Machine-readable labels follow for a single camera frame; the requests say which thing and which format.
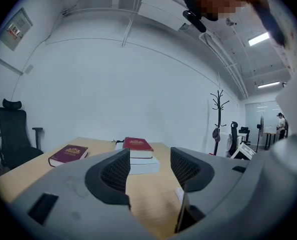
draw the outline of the red book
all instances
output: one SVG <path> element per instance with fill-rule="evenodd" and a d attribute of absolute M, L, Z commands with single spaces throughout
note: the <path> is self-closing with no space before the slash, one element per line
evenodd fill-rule
<path fill-rule="evenodd" d="M 48 159 L 49 165 L 57 167 L 68 162 L 83 159 L 88 154 L 87 150 L 88 147 L 85 146 L 67 145 Z"/>
<path fill-rule="evenodd" d="M 153 148 L 143 138 L 126 137 L 123 149 L 130 149 L 130 158 L 152 158 Z"/>

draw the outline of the ceiling light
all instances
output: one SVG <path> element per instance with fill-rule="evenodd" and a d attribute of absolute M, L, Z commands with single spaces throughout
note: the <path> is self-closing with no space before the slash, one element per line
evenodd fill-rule
<path fill-rule="evenodd" d="M 262 84 L 262 85 L 259 85 L 257 88 L 263 88 L 263 87 L 268 87 L 268 86 L 276 86 L 278 85 L 280 82 L 271 82 L 271 83 L 267 83 L 267 84 Z"/>
<path fill-rule="evenodd" d="M 269 39 L 269 38 L 270 38 L 269 33 L 266 32 L 264 34 L 261 34 L 261 35 L 259 35 L 257 37 L 254 37 L 254 38 L 248 40 L 248 43 L 249 43 L 249 46 L 253 46 L 253 45 L 255 45 L 255 44 L 259 43 L 259 42 L 262 42 L 262 41 L 264 41 L 266 39 Z"/>

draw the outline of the glass wall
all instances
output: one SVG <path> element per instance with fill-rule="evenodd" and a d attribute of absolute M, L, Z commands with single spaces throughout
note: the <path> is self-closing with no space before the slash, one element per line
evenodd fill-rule
<path fill-rule="evenodd" d="M 245 105 L 246 127 L 250 130 L 248 140 L 251 142 L 251 145 L 257 145 L 258 143 L 259 129 L 257 129 L 257 124 L 260 124 L 261 116 L 264 118 L 264 133 L 276 133 L 279 124 L 279 118 L 277 117 L 279 112 L 281 112 L 281 110 L 276 101 Z M 260 137 L 259 139 L 258 145 L 265 146 L 265 142 L 266 134 L 263 134 L 262 138 Z"/>

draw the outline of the desk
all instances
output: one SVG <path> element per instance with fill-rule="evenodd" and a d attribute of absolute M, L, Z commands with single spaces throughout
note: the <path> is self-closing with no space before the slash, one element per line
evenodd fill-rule
<path fill-rule="evenodd" d="M 76 138 L 51 152 L 0 176 L 0 196 L 12 202 L 22 191 L 53 169 L 48 158 L 67 144 L 88 147 L 88 156 L 115 150 L 115 143 L 106 140 Z M 126 194 L 129 196 L 131 212 L 149 232 L 159 239 L 174 235 L 181 203 L 175 189 L 180 184 L 171 169 L 170 149 L 162 143 L 150 143 L 154 156 L 160 162 L 158 173 L 129 175 Z"/>
<path fill-rule="evenodd" d="M 274 139 L 273 139 L 273 144 L 275 143 L 275 137 L 276 135 L 280 135 L 279 133 L 269 133 L 269 132 L 265 132 L 266 134 L 266 142 L 265 142 L 265 150 L 268 150 L 270 148 L 270 145 L 271 145 L 271 138 L 272 138 L 272 135 L 274 135 Z"/>

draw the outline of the white wall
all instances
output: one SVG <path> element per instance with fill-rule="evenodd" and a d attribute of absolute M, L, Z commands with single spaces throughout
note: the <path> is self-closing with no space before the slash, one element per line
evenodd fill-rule
<path fill-rule="evenodd" d="M 273 102 L 279 91 L 267 92 L 259 95 L 253 95 L 242 101 L 242 104 L 252 104 L 260 102 Z"/>
<path fill-rule="evenodd" d="M 34 69 L 21 76 L 13 100 L 22 101 L 28 129 L 44 128 L 43 151 L 78 136 L 129 136 L 213 152 L 217 58 L 184 33 L 142 20 L 121 47 L 129 23 L 123 14 L 70 16 L 34 53 Z M 221 100 L 230 100 L 222 124 L 240 123 L 237 95 L 224 80 L 221 87 Z"/>
<path fill-rule="evenodd" d="M 24 8 L 33 26 L 25 34 L 14 51 L 0 41 L 0 58 L 18 70 L 23 71 L 34 49 L 51 34 L 62 6 L 58 0 L 19 0 L 1 26 L 3 27 L 21 8 Z M 11 100 L 18 78 L 18 74 L 0 64 L 0 107 L 4 98 Z"/>

